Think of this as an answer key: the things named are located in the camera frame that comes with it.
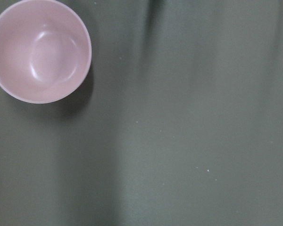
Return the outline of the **pink bowl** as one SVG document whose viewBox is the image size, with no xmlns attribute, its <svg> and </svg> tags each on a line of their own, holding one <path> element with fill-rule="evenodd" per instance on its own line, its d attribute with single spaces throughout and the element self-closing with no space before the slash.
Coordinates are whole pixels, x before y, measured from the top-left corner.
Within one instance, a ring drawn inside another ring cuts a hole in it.
<svg viewBox="0 0 283 226">
<path fill-rule="evenodd" d="M 92 44 L 82 19 L 56 0 L 22 0 L 0 14 L 0 87 L 12 97 L 47 104 L 85 80 Z"/>
</svg>

